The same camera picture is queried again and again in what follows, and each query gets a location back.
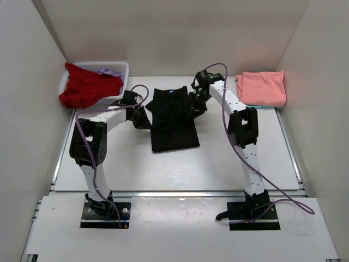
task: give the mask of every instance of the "purple cloth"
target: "purple cloth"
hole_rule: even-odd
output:
[[[101,74],[101,75],[111,75],[111,76],[119,76],[120,78],[122,78],[122,74],[115,72],[113,70],[109,70],[106,67],[103,67],[102,69],[99,69],[96,73]]]

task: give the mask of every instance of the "white wall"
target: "white wall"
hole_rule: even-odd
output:
[[[349,1],[311,0],[277,70],[282,111],[311,196],[349,261]]]
[[[70,62],[126,61],[133,76],[273,70],[309,2],[34,1]]]
[[[0,0],[0,261],[18,262],[47,193],[70,112],[64,58],[31,1]]]

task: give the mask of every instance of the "teal cloth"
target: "teal cloth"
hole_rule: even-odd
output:
[[[249,108],[255,108],[255,109],[268,109],[268,108],[277,108],[281,109],[275,106],[268,106],[268,105],[248,105]]]

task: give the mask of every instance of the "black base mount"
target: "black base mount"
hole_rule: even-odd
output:
[[[112,205],[107,203],[107,211],[101,212],[101,210],[95,208],[95,205],[92,206],[90,201],[86,201],[82,210],[80,228],[128,229],[130,226],[131,203],[115,201],[113,201],[113,203],[118,208],[121,218],[121,227]]]
[[[262,223],[258,220],[255,223],[240,223],[240,221],[248,221],[261,216],[270,206],[268,191],[252,196],[245,192],[245,202],[228,202],[227,211],[216,216],[216,220],[220,221],[224,218],[229,219],[230,230],[279,230],[280,224],[278,214],[275,207],[269,209],[263,217]]]

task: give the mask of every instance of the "metal frame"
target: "metal frame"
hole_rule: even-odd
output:
[[[49,195],[59,194],[85,194],[87,191],[54,191]],[[291,197],[305,197],[304,189],[287,190]],[[243,191],[117,191],[112,192],[114,198],[241,198]],[[271,197],[282,197],[279,191],[269,191]]]
[[[35,221],[37,220],[37,216],[38,216],[38,213],[39,213],[41,202],[42,201],[39,200],[37,202],[37,206],[35,207],[35,210],[34,210],[34,213],[33,213],[33,217],[32,217],[31,229],[29,231],[29,234],[28,234],[28,237],[27,237],[27,242],[26,242],[25,248],[23,250],[23,254],[22,254],[22,258],[21,258],[20,262],[36,262],[36,260],[38,258],[38,256],[34,255],[34,254],[33,255],[27,255],[26,251],[27,251],[27,247],[28,247],[28,244],[29,244],[29,239],[31,238],[31,235],[32,235],[32,232],[33,232],[33,229],[34,229]]]
[[[293,153],[293,150],[292,150],[292,147],[291,147],[291,144],[290,144],[290,141],[288,139],[288,136],[287,136],[287,130],[286,130],[286,127],[282,121],[282,118],[281,118],[281,113],[280,113],[280,110],[278,108],[275,108],[275,112],[276,112],[276,115],[278,117],[278,120],[279,120],[279,125],[281,127],[281,131],[282,131],[282,134],[284,136],[284,139],[285,139],[285,143],[286,143],[286,146],[287,146],[287,150],[288,150],[288,153],[290,155],[290,158],[291,158],[291,161],[292,161],[292,164],[293,164],[293,168],[296,172],[296,176],[297,176],[297,179],[298,179],[298,182],[301,183],[303,185],[303,180],[302,180],[302,174],[300,172],[300,169],[298,167],[298,164],[297,164],[297,161],[296,161],[296,158],[294,156],[294,153]],[[308,195],[307,191],[306,191],[306,188],[304,187],[303,185],[303,188],[304,188],[304,191],[305,191],[305,195]]]

